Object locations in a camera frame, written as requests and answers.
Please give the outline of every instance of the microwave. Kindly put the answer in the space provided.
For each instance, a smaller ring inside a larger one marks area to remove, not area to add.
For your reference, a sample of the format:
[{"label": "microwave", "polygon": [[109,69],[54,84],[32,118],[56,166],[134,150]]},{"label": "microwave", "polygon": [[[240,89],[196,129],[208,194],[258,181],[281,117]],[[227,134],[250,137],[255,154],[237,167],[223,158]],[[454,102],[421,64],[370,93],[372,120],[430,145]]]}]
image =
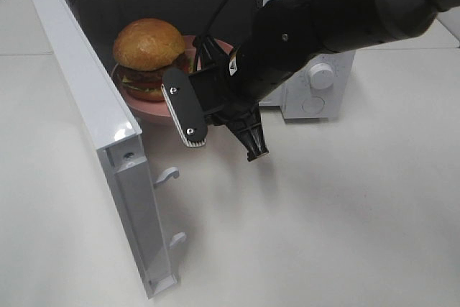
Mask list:
[{"label": "microwave", "polygon": [[[148,297],[176,284],[155,189],[179,170],[152,172],[142,128],[109,73],[111,49],[128,23],[156,17],[184,35],[196,35],[221,0],[32,0],[101,162]],[[250,33],[255,12],[269,0],[230,0],[213,27],[214,37],[238,45]],[[330,118],[339,113],[354,52],[319,55],[261,102],[285,119]]]}]

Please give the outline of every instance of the table surface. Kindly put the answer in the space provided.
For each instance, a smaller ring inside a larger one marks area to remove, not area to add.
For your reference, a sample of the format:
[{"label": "table surface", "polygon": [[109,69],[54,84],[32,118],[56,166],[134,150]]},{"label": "table surface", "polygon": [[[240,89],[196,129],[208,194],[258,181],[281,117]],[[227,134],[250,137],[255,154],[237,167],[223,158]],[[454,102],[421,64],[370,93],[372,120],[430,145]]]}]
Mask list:
[{"label": "table surface", "polygon": [[0,0],[3,306],[460,304],[460,50],[359,51],[341,116],[263,111],[252,163],[224,128],[188,150],[142,124],[152,170],[181,171],[157,191],[165,233],[188,235],[149,301],[28,1]]}]

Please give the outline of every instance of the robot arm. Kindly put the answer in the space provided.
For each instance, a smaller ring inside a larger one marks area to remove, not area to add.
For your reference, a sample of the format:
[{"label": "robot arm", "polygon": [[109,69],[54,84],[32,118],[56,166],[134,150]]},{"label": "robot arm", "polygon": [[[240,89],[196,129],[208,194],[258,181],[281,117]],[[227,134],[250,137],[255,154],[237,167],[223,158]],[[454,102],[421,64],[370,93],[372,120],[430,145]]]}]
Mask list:
[{"label": "robot arm", "polygon": [[163,93],[187,146],[204,144],[207,124],[226,125],[254,160],[268,153],[259,101],[310,59],[417,37],[455,6],[460,0],[271,0],[230,55],[202,38],[202,69],[168,71]]}]

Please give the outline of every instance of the microwave control knob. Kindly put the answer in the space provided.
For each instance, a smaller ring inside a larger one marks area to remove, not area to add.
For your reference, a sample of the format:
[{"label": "microwave control knob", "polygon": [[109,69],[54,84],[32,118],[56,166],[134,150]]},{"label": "microwave control knob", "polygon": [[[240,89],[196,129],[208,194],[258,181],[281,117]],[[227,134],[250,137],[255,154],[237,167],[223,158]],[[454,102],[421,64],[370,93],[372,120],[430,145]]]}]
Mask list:
[{"label": "microwave control knob", "polygon": [[316,64],[308,70],[310,86],[316,90],[324,90],[334,84],[335,73],[329,64]]}]

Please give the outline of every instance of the hamburger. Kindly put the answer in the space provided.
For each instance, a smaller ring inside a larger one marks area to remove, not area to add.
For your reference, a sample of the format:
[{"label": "hamburger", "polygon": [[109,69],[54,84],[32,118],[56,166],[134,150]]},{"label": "hamburger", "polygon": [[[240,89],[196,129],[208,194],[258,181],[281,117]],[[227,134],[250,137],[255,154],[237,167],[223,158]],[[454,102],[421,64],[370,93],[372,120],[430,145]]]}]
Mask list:
[{"label": "hamburger", "polygon": [[126,92],[145,101],[163,101],[162,76],[168,68],[189,72],[185,42],[170,23],[155,18],[132,22],[114,43],[114,77]]}]

